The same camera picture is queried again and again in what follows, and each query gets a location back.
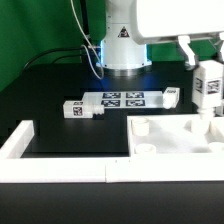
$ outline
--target white plastic structure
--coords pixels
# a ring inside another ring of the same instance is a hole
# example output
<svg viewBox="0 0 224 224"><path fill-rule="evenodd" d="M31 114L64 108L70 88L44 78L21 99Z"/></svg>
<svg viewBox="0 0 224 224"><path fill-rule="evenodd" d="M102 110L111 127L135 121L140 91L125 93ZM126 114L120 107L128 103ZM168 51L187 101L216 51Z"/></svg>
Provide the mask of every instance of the white plastic structure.
<svg viewBox="0 0 224 224"><path fill-rule="evenodd" d="M34 135L23 121L0 149L0 183L152 182L224 180L224 118L210 122L209 133L194 134L199 115L144 116L149 134L136 136L128 117L129 157L23 158Z"/></svg>
<svg viewBox="0 0 224 224"><path fill-rule="evenodd" d="M215 107L222 104L223 72L223 64L212 60L200 62L194 71L192 102L202 119L214 117Z"/></svg>
<svg viewBox="0 0 224 224"><path fill-rule="evenodd" d="M106 36L101 42L101 63L111 71L141 69L151 65L146 45L133 40L130 27L134 0L106 1Z"/></svg>
<svg viewBox="0 0 224 224"><path fill-rule="evenodd" d="M162 108L162 91L85 92L86 104L104 105L107 109Z"/></svg>
<svg viewBox="0 0 224 224"><path fill-rule="evenodd" d="M135 0L132 30L139 44L216 37L224 31L224 1Z"/></svg>
<svg viewBox="0 0 224 224"><path fill-rule="evenodd" d="M180 98L180 88L168 87L163 93L163 107L176 108Z"/></svg>
<svg viewBox="0 0 224 224"><path fill-rule="evenodd" d="M0 159L19 159L33 136L33 122L22 121L0 149Z"/></svg>
<svg viewBox="0 0 224 224"><path fill-rule="evenodd" d="M63 105L64 118L92 118L104 114L104 105L87 104L83 101L66 101Z"/></svg>

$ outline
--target blue light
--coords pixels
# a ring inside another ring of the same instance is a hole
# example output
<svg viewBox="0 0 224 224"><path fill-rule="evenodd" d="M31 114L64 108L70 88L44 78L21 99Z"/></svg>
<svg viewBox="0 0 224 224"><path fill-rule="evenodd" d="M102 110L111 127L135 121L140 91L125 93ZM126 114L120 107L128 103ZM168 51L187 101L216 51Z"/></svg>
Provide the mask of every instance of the blue light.
<svg viewBox="0 0 224 224"><path fill-rule="evenodd" d="M103 41L100 42L100 61L101 61L101 64L103 65L104 63L104 47L103 47Z"/></svg>

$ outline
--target warning label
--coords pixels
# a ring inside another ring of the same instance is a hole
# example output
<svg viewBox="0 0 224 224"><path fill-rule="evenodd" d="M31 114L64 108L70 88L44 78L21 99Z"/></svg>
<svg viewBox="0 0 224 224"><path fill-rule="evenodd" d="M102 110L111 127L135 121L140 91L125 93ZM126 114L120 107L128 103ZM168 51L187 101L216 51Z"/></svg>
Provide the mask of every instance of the warning label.
<svg viewBox="0 0 224 224"><path fill-rule="evenodd" d="M118 35L119 38L127 38L130 37L125 26L122 28L121 32Z"/></svg>

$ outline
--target white cylindrical part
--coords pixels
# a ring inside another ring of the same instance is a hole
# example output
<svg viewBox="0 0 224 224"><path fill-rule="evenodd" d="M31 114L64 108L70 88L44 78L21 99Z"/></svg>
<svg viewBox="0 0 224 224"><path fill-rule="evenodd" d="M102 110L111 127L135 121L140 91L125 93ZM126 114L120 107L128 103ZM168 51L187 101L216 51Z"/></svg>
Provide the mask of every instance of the white cylindrical part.
<svg viewBox="0 0 224 224"><path fill-rule="evenodd" d="M202 120L209 120L215 116L215 108L198 108L197 112L200 114Z"/></svg>
<svg viewBox="0 0 224 224"><path fill-rule="evenodd" d="M132 119L132 132L136 136L146 136L149 134L149 120L147 118Z"/></svg>
<svg viewBox="0 0 224 224"><path fill-rule="evenodd" d="M133 40L131 5L134 0L106 0L106 36L101 42L101 63L114 70L139 69L151 65L146 45Z"/></svg>

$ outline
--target green backdrop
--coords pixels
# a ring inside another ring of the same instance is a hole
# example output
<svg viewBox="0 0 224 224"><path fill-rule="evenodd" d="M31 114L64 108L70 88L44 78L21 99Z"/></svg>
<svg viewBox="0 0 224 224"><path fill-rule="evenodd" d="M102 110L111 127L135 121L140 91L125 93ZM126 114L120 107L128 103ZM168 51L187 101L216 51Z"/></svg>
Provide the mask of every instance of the green backdrop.
<svg viewBox="0 0 224 224"><path fill-rule="evenodd" d="M74 2L80 18L79 0ZM79 47L82 43L70 0L1 0L0 8L0 91L36 54L57 47ZM87 0L87 8L91 37L98 42L105 35L105 2ZM192 48L201 60L215 52L208 41L192 43ZM153 61L182 60L175 44L151 45L149 49ZM37 63L49 63L57 56L45 56Z"/></svg>

